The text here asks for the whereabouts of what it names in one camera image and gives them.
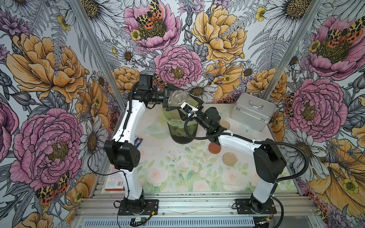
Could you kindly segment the glass jar orange lid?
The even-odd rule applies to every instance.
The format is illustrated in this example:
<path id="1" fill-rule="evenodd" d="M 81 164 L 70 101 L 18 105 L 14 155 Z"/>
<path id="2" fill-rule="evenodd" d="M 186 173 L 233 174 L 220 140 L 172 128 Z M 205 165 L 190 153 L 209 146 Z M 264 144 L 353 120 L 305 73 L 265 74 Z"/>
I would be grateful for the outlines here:
<path id="1" fill-rule="evenodd" d="M 181 106 L 187 99 L 188 94 L 182 90 L 176 90 L 170 94 L 170 105 Z"/>

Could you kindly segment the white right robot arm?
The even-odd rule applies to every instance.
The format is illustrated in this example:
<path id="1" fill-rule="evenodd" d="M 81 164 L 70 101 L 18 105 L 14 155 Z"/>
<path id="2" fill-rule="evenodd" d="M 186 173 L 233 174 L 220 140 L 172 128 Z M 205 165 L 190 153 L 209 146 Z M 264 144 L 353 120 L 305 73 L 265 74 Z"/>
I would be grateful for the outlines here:
<path id="1" fill-rule="evenodd" d="M 197 108 L 188 111 L 184 128 L 191 120 L 195 120 L 206 131 L 205 137 L 190 136 L 191 138 L 209 140 L 213 144 L 233 148 L 253 157 L 259 179 L 249 200 L 249 207 L 253 213 L 263 213 L 276 190 L 279 175 L 286 167 L 285 159 L 276 142 L 271 139 L 256 141 L 227 130 L 220 125 L 221 117 L 215 107 L 210 107 L 204 112 Z"/>

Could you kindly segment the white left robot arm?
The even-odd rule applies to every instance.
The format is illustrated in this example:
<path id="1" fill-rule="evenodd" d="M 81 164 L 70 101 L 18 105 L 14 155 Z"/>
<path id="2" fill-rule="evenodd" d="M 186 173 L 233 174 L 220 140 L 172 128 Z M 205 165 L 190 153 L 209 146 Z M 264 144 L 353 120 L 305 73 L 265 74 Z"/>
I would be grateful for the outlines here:
<path id="1" fill-rule="evenodd" d="M 125 196 L 118 207 L 119 216 L 142 214 L 145 210 L 144 191 L 141 187 L 137 166 L 140 151 L 135 147 L 136 130 L 149 103 L 168 107 L 170 94 L 180 88 L 168 84 L 163 91 L 153 87 L 153 76 L 142 74 L 132 85 L 126 111 L 120 127 L 111 140 L 105 141 L 108 159 L 121 174 Z"/>

